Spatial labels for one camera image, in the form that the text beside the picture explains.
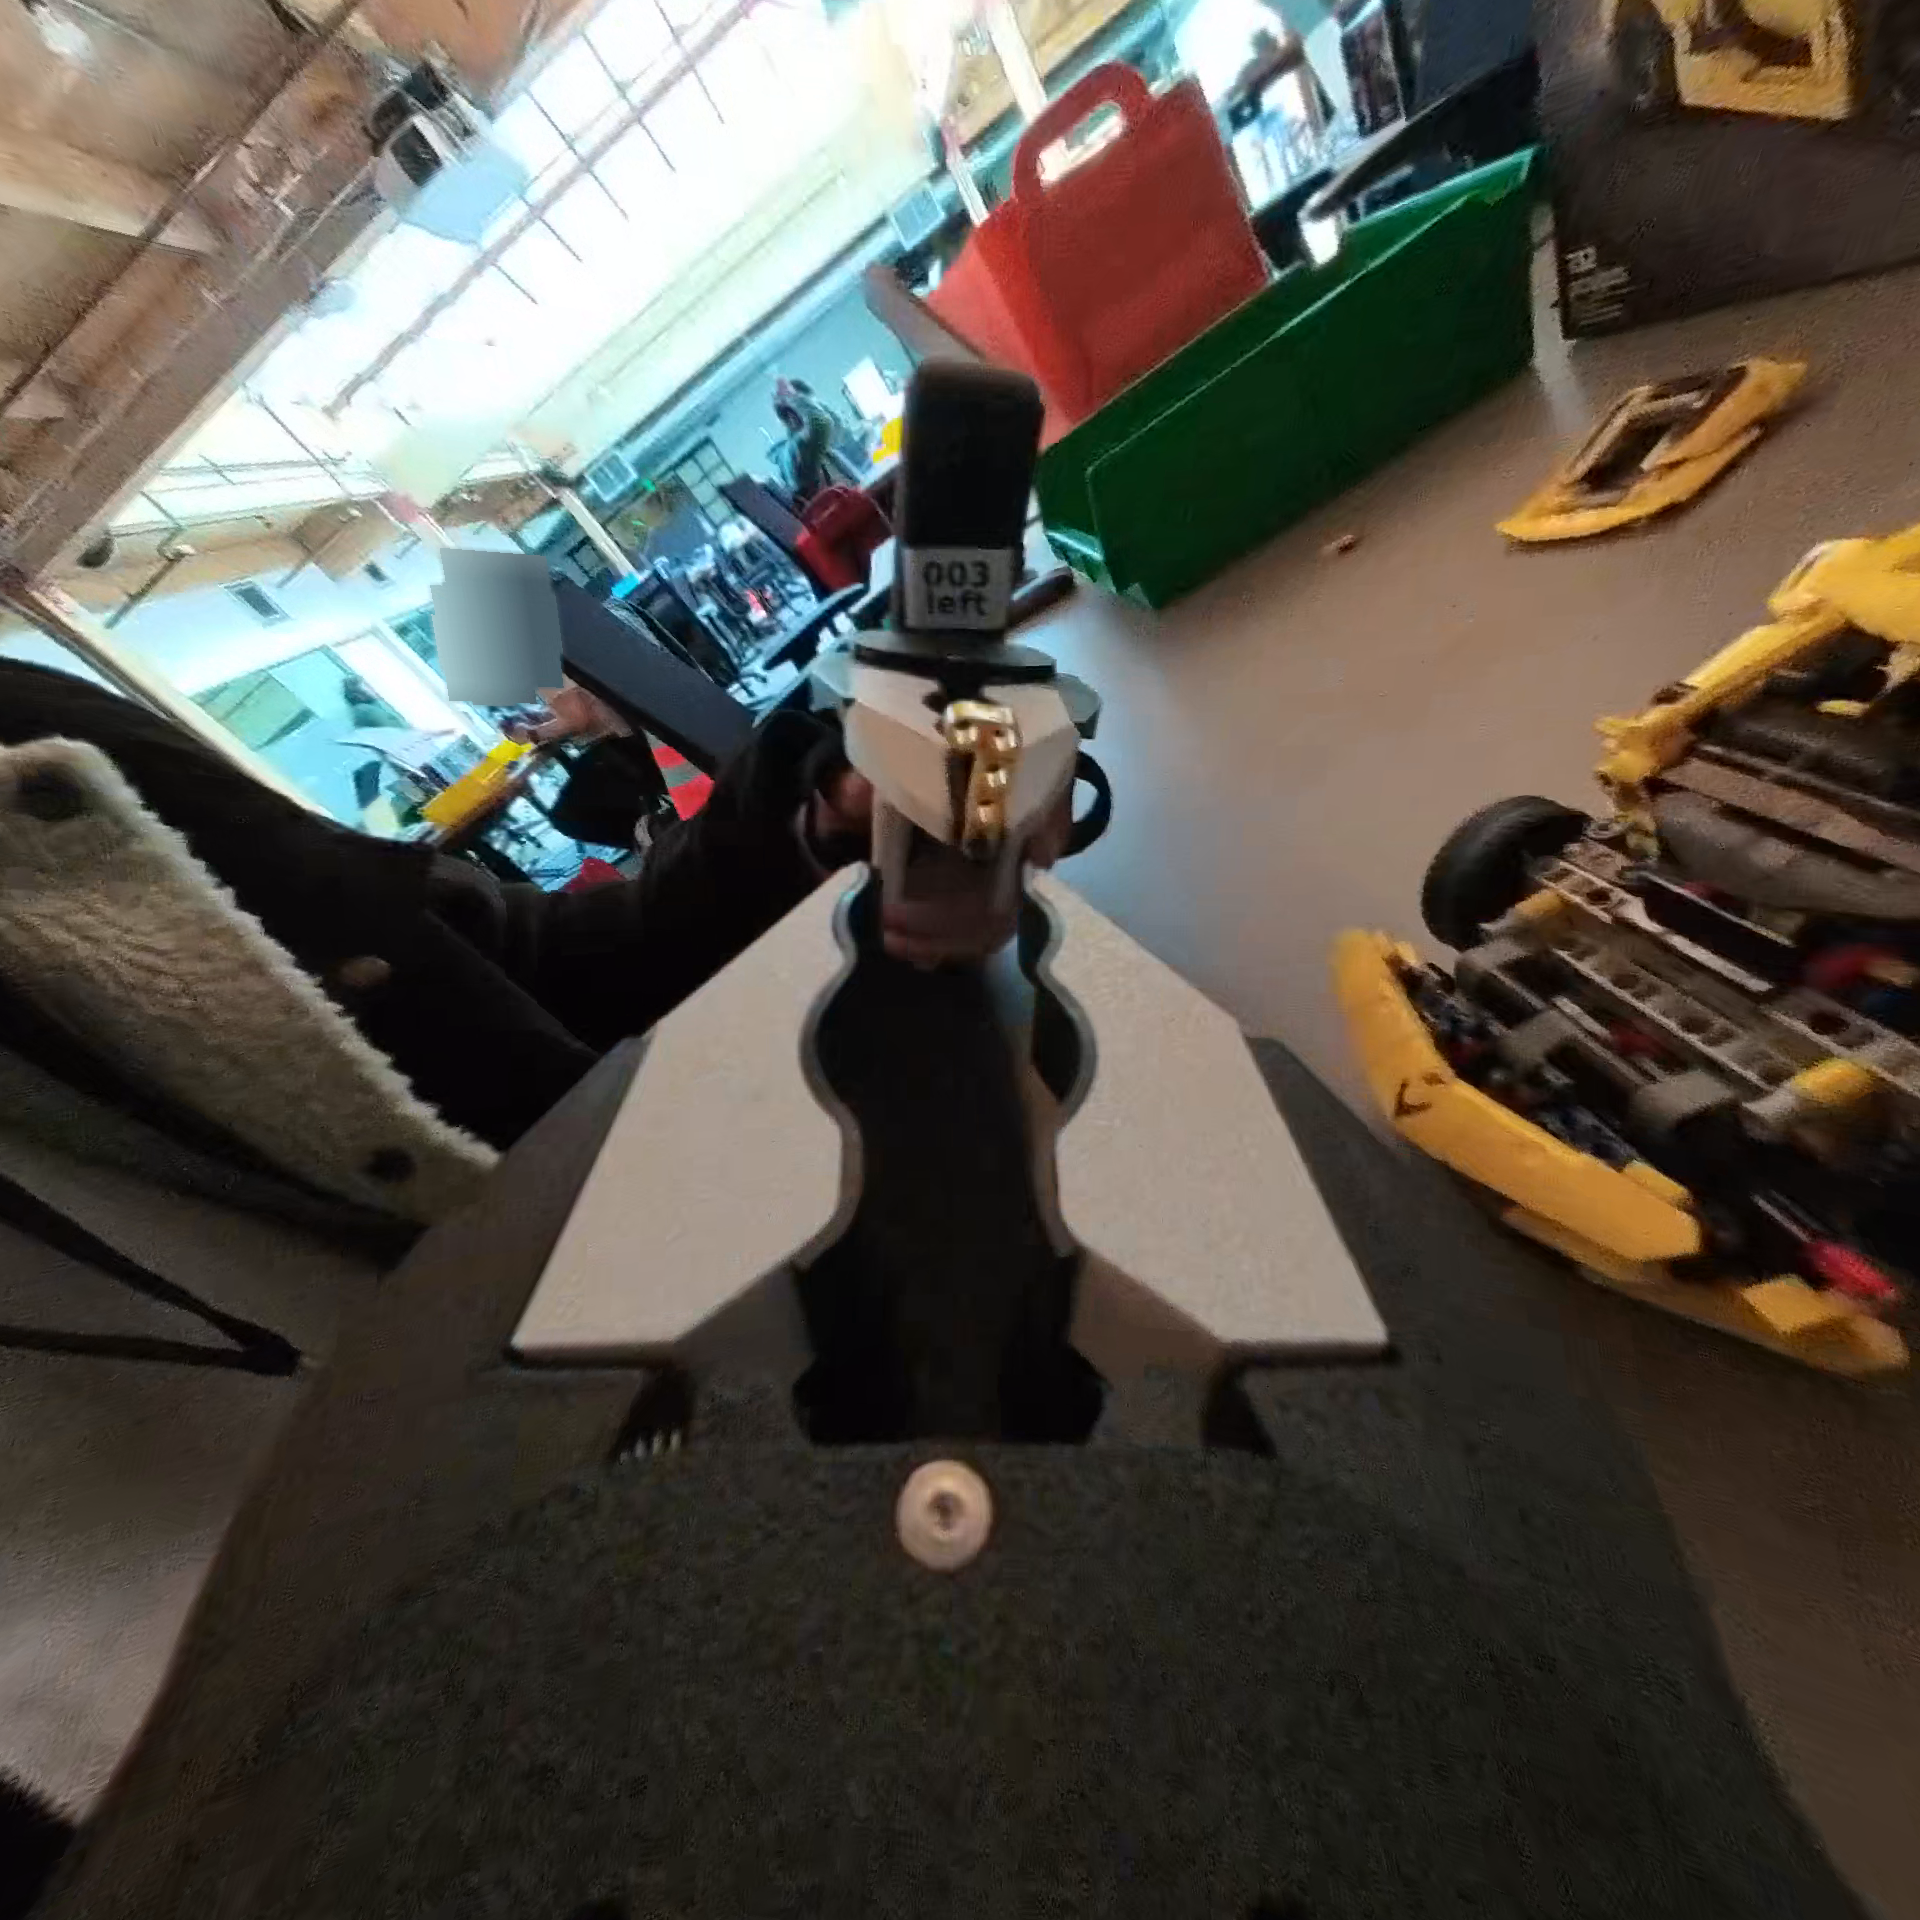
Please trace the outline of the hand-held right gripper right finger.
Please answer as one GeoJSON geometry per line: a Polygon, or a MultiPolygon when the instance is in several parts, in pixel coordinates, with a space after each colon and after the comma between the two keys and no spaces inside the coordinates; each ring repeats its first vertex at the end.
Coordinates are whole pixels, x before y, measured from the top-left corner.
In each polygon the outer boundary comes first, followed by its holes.
{"type": "Polygon", "coordinates": [[[1026,890],[1026,1108],[1101,1437],[1223,1437],[1247,1376],[1387,1327],[1242,1027],[1074,890],[1026,890]]]}

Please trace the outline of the green plastic bin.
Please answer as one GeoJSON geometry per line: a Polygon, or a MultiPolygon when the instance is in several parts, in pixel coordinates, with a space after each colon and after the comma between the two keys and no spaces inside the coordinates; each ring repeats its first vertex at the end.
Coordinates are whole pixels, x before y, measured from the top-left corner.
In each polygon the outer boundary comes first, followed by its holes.
{"type": "Polygon", "coordinates": [[[1171,607],[1527,371],[1538,163],[1350,224],[1047,448],[1057,557],[1171,607]]]}

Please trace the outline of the yellow brick beam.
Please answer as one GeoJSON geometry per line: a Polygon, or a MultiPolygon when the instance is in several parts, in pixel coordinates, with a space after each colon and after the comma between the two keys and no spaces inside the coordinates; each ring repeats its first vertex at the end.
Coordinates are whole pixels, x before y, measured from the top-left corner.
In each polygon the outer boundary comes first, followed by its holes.
{"type": "Polygon", "coordinates": [[[1009,704],[956,700],[939,714],[946,755],[951,844],[962,856],[1001,850],[1023,733],[1009,704]]]}

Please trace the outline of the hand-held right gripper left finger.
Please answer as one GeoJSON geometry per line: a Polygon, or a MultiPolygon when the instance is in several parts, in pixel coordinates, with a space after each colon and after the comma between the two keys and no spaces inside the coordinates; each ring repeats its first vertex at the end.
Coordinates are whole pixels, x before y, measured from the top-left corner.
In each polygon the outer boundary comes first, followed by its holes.
{"type": "Polygon", "coordinates": [[[634,1378],[695,1427],[804,1437],[801,1284],[849,1232],[862,1142],[819,1028],[858,970],[870,869],[843,869],[641,1043],[513,1327],[539,1380],[634,1378]]]}

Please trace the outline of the yellow toy brick car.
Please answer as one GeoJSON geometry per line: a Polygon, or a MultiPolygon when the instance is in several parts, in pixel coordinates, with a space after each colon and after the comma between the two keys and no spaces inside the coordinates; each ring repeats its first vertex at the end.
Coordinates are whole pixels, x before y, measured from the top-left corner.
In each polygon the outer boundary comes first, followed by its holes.
{"type": "Polygon", "coordinates": [[[1841,1378],[1916,1363],[1917,532],[1597,722],[1597,813],[1482,806],[1435,966],[1332,948],[1394,1132],[1591,1280],[1841,1378]]]}

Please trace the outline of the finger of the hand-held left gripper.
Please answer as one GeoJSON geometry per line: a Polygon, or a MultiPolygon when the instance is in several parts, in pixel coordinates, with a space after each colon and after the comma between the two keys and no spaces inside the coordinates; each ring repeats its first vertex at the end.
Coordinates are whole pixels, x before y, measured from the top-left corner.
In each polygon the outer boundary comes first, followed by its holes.
{"type": "Polygon", "coordinates": [[[956,848],[962,836],[965,774],[945,731],[933,680],[855,680],[843,710],[850,766],[881,808],[956,848]]]}
{"type": "Polygon", "coordinates": [[[1082,733],[1057,684],[1001,685],[1001,707],[1012,715],[1017,749],[1001,796],[1006,856],[1061,852],[1071,829],[1082,733]]]}

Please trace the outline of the white shirt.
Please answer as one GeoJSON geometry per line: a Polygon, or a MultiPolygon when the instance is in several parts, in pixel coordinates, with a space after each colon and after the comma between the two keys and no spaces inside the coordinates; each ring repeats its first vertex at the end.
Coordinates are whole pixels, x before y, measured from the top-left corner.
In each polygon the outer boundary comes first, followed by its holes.
{"type": "Polygon", "coordinates": [[[4,1092],[4,1782],[82,1821],[271,1443],[414,1221],[4,1092]]]}

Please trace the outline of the red office chair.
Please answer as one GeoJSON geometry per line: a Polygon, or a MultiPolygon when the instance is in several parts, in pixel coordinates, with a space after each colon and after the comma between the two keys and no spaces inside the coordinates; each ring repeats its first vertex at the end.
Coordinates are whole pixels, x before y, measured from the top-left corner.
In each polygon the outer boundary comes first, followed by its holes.
{"type": "Polygon", "coordinates": [[[796,556],[817,594],[833,597],[866,590],[874,557],[892,539],[893,525],[874,491],[827,485],[801,508],[796,556]]]}

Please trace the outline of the black fleece-lined jacket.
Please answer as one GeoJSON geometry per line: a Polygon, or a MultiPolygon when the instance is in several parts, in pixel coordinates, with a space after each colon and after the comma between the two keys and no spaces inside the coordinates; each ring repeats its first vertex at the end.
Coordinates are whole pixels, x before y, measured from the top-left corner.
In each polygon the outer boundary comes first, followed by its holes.
{"type": "Polygon", "coordinates": [[[426,1227],[609,1047],[537,960],[614,884],[341,827],[44,666],[2,739],[6,1039],[164,1139],[426,1227]]]}

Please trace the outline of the yellow background bin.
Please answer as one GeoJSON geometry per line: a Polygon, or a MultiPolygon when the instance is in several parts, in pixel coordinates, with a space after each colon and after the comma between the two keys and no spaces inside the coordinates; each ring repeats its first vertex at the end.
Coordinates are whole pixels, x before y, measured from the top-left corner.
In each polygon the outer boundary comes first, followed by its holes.
{"type": "Polygon", "coordinates": [[[420,823],[437,836],[452,836],[485,823],[519,796],[519,780],[537,749],[500,740],[483,759],[420,805],[420,823]]]}

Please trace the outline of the toy car packaging box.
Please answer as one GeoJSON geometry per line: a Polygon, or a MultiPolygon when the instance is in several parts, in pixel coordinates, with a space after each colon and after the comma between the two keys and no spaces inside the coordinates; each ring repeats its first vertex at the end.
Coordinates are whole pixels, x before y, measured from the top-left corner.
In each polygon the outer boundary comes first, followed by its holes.
{"type": "Polygon", "coordinates": [[[1538,3],[1531,27],[1569,335],[1916,261],[1916,3],[1538,3]]]}

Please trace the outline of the person's left hand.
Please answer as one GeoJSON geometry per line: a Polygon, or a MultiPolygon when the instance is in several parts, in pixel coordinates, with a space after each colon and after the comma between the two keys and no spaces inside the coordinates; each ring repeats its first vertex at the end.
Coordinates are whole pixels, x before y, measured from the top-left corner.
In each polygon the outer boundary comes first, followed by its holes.
{"type": "Polygon", "coordinates": [[[838,749],[825,749],[798,815],[817,877],[863,862],[881,876],[881,946],[916,970],[975,964],[1017,932],[1023,877],[1052,869],[1071,840],[1071,782],[1023,827],[1012,864],[970,856],[878,803],[838,749]]]}

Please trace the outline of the red paper bag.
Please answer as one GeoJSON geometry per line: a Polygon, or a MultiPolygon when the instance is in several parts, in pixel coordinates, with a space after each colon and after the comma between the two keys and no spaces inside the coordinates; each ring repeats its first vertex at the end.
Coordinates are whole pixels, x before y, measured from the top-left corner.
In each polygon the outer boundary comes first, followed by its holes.
{"type": "Polygon", "coordinates": [[[1049,445],[1266,283],[1205,92],[1103,62],[1022,132],[1006,194],[926,307],[1039,386],[1049,445]]]}

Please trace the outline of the yellow car roof assembly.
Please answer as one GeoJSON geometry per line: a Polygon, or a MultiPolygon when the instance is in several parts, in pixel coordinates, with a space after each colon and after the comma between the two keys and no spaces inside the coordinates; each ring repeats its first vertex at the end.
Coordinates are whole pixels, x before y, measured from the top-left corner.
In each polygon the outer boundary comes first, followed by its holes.
{"type": "Polygon", "coordinates": [[[1628,388],[1498,530],[1513,543],[1611,538],[1687,508],[1785,413],[1809,362],[1746,356],[1628,388]]]}

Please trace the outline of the ceiling speaker box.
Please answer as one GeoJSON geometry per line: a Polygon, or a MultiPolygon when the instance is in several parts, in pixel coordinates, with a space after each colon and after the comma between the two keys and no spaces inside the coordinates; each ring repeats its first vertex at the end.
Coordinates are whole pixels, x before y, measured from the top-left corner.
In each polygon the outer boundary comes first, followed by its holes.
{"type": "Polygon", "coordinates": [[[399,224],[462,250],[486,242],[532,181],[525,163],[434,60],[407,67],[369,109],[377,197],[399,224]]]}

